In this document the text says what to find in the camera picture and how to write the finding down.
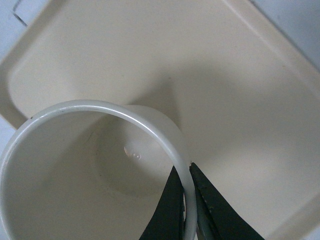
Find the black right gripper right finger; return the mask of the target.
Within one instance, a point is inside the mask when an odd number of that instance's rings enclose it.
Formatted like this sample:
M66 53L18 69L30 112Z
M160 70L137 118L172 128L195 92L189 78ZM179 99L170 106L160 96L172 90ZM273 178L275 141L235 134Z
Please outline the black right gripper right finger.
M205 240L262 240L193 162L189 168L195 187L197 224Z

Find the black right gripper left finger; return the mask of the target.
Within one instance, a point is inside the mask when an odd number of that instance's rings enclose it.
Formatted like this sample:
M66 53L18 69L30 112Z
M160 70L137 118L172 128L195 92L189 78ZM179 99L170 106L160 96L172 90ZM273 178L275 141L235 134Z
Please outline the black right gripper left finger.
M184 189L175 167L141 240L182 240L184 236Z

